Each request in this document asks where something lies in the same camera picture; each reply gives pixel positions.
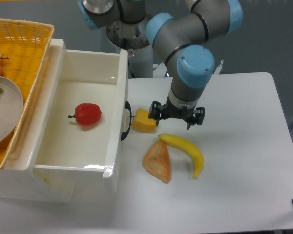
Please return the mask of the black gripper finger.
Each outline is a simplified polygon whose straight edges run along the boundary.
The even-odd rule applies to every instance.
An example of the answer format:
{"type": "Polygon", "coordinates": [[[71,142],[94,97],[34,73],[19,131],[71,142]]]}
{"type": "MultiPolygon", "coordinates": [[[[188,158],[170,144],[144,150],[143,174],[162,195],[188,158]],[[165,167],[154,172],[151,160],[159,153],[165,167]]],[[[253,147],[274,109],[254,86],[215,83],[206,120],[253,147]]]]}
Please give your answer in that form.
{"type": "Polygon", "coordinates": [[[162,106],[159,102],[153,101],[149,109],[148,118],[156,122],[156,126],[159,125],[161,120],[162,106]]]}
{"type": "Polygon", "coordinates": [[[202,125],[205,118],[205,108],[197,107],[193,110],[193,113],[185,119],[187,123],[186,129],[189,130],[191,126],[202,125]]]}

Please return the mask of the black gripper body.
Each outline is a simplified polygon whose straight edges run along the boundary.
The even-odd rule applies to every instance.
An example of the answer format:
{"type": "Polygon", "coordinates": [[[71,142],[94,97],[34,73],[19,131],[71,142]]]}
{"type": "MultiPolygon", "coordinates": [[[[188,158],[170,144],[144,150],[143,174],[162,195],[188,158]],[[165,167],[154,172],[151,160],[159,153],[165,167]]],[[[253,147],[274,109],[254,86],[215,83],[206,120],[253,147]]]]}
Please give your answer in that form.
{"type": "Polygon", "coordinates": [[[193,113],[193,110],[194,108],[188,109],[187,106],[177,108],[170,101],[167,101],[162,109],[161,120],[175,118],[182,119],[185,121],[185,119],[193,113]]]}

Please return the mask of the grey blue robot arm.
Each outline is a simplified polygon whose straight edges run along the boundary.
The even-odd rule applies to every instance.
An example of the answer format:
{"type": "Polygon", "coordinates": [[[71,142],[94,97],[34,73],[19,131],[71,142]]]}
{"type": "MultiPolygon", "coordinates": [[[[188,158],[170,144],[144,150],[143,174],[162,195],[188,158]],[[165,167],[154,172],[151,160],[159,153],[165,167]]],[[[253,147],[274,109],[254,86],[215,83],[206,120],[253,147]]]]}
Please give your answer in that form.
{"type": "Polygon", "coordinates": [[[205,109],[197,102],[215,67],[213,54],[203,44],[241,26],[239,1],[188,0],[190,13],[180,19],[169,13],[147,19],[143,0],[80,0],[77,4],[89,28],[117,23],[121,48],[130,48],[135,35],[141,35],[162,59],[173,80],[166,103],[152,103],[150,119],[181,119],[187,127],[203,123],[205,109]]]}

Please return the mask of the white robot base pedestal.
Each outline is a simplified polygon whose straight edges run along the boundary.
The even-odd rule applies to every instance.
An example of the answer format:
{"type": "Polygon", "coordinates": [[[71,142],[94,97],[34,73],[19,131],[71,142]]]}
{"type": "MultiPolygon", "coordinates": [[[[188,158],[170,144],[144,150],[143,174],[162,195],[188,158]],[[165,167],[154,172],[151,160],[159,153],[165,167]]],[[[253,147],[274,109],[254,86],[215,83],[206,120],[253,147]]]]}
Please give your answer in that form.
{"type": "Polygon", "coordinates": [[[153,50],[170,68],[169,60],[177,41],[173,32],[174,17],[159,13],[148,17],[145,8],[120,9],[120,15],[112,15],[113,22],[106,28],[109,41],[128,53],[129,74],[132,78],[153,77],[153,50]]]}

